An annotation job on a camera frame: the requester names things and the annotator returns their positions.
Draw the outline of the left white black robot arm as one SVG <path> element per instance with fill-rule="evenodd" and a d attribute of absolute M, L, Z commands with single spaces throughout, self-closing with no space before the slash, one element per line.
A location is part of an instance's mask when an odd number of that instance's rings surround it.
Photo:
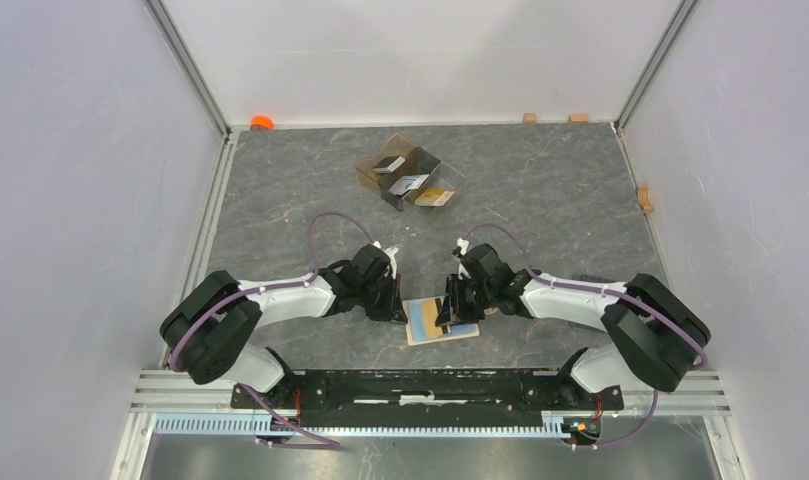
<path fill-rule="evenodd" d="M 372 321 L 406 322 L 397 252 L 374 242 L 350 259 L 279 281 L 240 281 L 225 270 L 209 274 L 159 328 L 170 350 L 168 368 L 188 374 L 197 385 L 225 378 L 252 388 L 270 407 L 286 405 L 294 381 L 273 351 L 249 346 L 252 334 L 263 326 L 355 308 Z"/>

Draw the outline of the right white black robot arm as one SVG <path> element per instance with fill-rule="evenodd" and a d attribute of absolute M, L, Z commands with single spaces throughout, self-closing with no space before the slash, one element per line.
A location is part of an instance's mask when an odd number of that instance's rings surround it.
<path fill-rule="evenodd" d="M 562 367 L 560 400 L 582 408 L 597 393 L 639 381 L 674 392 L 707 361 L 711 332 L 657 277 L 628 282 L 567 280 L 525 267 L 513 270 L 489 244 L 458 239 L 457 273 L 448 276 L 437 318 L 440 327 L 476 324 L 488 312 L 556 319 L 605 332 L 607 345 L 581 349 Z"/>

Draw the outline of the gold VIP card stack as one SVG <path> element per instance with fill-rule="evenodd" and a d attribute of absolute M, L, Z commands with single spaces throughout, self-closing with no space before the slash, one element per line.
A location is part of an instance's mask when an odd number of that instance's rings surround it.
<path fill-rule="evenodd" d="M 455 195 L 455 190 L 438 187 L 426 188 L 414 201 L 419 207 L 442 207 Z"/>

